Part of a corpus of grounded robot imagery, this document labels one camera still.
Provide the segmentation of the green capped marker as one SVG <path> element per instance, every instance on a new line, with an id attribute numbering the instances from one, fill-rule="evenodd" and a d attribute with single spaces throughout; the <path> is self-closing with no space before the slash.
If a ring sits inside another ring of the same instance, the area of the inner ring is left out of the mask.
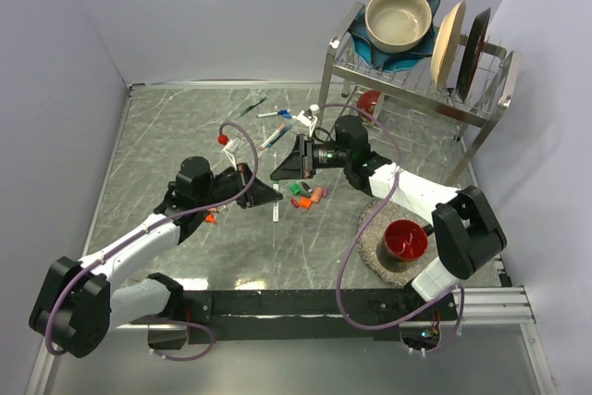
<path id="1" fill-rule="evenodd" d="M 277 181 L 273 183 L 273 190 L 279 191 L 279 184 Z M 277 223 L 279 221 L 279 201 L 273 203 L 272 207 L 272 222 Z"/>

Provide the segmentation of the green highlighter cap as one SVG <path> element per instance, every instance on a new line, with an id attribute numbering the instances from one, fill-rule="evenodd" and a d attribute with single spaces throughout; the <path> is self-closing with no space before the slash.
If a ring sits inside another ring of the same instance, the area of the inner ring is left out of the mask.
<path id="1" fill-rule="evenodd" d="M 301 191 L 301 187 L 296 183 L 292 183 L 292 184 L 290 184 L 290 191 L 293 194 L 298 195 Z"/>

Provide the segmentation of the dark blue pen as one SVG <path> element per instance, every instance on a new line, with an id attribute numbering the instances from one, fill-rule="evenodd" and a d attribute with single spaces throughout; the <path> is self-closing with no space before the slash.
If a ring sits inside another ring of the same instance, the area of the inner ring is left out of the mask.
<path id="1" fill-rule="evenodd" d="M 288 131 L 290 131 L 296 124 L 297 124 L 297 121 L 293 121 L 293 122 L 287 124 L 286 127 L 279 133 L 278 136 L 280 136 L 280 137 L 283 136 Z"/>

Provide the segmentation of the orange highlighter cap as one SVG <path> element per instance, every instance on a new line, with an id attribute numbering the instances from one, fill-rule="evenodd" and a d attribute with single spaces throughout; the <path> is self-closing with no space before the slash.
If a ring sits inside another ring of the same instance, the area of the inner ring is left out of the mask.
<path id="1" fill-rule="evenodd" d="M 312 204 L 313 204 L 313 201 L 309 198 L 306 198 L 306 197 L 301 197 L 299 200 L 299 206 L 306 208 L 306 209 L 309 209 Z"/>

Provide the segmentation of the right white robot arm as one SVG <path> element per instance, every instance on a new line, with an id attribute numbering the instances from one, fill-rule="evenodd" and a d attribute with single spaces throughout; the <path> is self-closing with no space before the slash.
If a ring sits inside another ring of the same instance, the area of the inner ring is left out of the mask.
<path id="1" fill-rule="evenodd" d="M 426 319 L 437 297 L 470 278 L 499 254 L 507 240 L 485 194 L 476 186 L 462 190 L 418 177 L 371 149 L 360 117 L 339 117 L 335 138 L 315 142 L 299 134 L 290 155 L 271 174 L 273 181 L 309 179 L 318 169 L 341 168 L 357 191 L 386 199 L 429 222 L 437 256 L 411 280 L 406 312 Z"/>

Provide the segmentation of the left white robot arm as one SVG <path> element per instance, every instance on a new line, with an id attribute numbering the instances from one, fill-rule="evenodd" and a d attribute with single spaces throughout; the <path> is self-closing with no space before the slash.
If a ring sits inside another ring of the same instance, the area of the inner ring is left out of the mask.
<path id="1" fill-rule="evenodd" d="M 102 250 L 54 261 L 31 311 L 29 326 L 53 355 L 77 358 L 92 352 L 109 330 L 155 315 L 170 323 L 183 312 L 183 288 L 155 273 L 139 284 L 123 283 L 161 253 L 187 240 L 211 211 L 236 203 L 242 209 L 282 200 L 282 194 L 256 177 L 245 163 L 219 174 L 200 156 L 185 159 L 167 185 L 163 201 L 135 229 Z"/>

